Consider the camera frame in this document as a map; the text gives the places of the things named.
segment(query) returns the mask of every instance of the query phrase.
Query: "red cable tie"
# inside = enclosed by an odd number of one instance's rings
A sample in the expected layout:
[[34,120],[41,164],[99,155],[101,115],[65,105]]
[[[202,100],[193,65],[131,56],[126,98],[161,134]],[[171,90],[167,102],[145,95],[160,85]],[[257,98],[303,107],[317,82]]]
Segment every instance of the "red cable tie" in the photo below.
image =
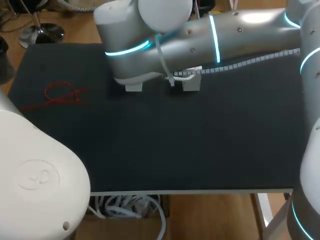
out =
[[[61,97],[58,97],[58,98],[49,97],[48,96],[49,89],[51,89],[52,87],[55,87],[57,85],[66,85],[66,86],[71,88],[72,92],[68,93],[66,95],[63,95]],[[83,88],[75,90],[74,87],[72,86],[72,84],[67,82],[67,81],[53,82],[53,83],[49,84],[49,86],[44,90],[44,95],[49,101],[41,103],[41,104],[31,105],[31,106],[23,106],[23,107],[20,107],[19,110],[20,111],[26,111],[26,110],[30,110],[30,109],[34,109],[34,108],[40,108],[40,107],[44,107],[44,106],[47,106],[47,105],[50,105],[50,104],[56,104],[56,103],[58,103],[58,104],[79,103],[79,102],[82,102],[83,100],[79,98],[78,94],[83,92],[83,91],[85,91],[85,90],[87,90],[87,89],[88,88],[83,87]],[[66,98],[69,98],[69,97],[72,97],[72,96],[74,96],[74,99],[63,100],[63,99],[66,99]]]

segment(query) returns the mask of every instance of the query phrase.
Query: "black mat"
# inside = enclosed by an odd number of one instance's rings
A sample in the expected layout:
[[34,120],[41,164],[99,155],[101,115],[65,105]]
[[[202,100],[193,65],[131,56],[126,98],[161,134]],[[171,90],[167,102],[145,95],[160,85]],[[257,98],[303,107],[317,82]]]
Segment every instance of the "black mat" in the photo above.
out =
[[201,91],[157,79],[116,84],[100,44],[29,46],[11,87],[17,107],[68,81],[85,101],[24,111],[85,164],[92,192],[292,188],[306,147],[297,56],[206,75]]

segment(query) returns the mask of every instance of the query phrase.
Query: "floor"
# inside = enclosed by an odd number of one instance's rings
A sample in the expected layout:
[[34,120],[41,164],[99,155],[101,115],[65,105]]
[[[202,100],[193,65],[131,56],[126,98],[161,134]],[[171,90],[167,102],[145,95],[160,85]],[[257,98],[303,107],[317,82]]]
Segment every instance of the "floor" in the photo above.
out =
[[[277,8],[285,6],[286,0],[239,0],[240,9]],[[217,1],[217,11],[226,9],[223,0]],[[42,23],[56,23],[65,30],[65,43],[100,43],[91,13],[76,13],[62,16],[56,12],[45,12]],[[21,16],[9,22],[4,30],[15,29],[29,22],[29,16]],[[25,54],[20,47],[20,31],[0,33],[9,44],[8,56],[17,69]],[[7,93],[11,82],[3,86]],[[269,194],[272,213],[275,215],[284,203],[280,193]],[[156,239],[161,221],[157,218],[146,220],[98,220],[86,217],[76,234],[76,240],[102,239]],[[257,240],[253,205],[248,194],[219,195],[173,195],[171,196],[170,217],[167,219],[165,239],[181,240]]]

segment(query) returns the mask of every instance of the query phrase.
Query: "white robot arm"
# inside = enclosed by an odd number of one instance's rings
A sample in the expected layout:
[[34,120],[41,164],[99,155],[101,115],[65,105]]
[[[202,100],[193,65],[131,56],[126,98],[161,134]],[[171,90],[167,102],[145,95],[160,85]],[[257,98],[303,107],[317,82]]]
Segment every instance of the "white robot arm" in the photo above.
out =
[[[94,19],[114,79],[131,86],[206,63],[301,46],[311,136],[287,223],[293,239],[320,238],[320,2],[289,0],[287,8],[227,12],[187,22],[191,8],[192,0],[118,0],[98,7]],[[25,119],[1,91],[0,119],[0,191],[5,196],[0,239],[68,238],[89,203],[84,165]]]
[[25,119],[1,90],[0,119],[0,239],[67,239],[89,204],[85,166]]
[[[174,12],[164,0],[119,0],[95,10],[114,79],[130,89],[202,64],[301,47],[311,136],[287,224],[294,240],[320,239],[320,2],[288,0],[286,8],[232,11],[188,22],[192,0],[175,2]],[[121,17],[108,18],[113,13]]]

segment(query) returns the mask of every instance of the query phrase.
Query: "chair base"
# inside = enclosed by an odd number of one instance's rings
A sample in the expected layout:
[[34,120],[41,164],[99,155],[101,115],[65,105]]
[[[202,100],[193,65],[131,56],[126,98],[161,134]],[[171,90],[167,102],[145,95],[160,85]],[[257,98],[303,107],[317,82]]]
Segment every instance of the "chair base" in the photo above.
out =
[[28,26],[22,29],[19,42],[24,48],[29,44],[49,44],[59,43],[65,37],[62,27],[53,23],[42,23],[39,27]]

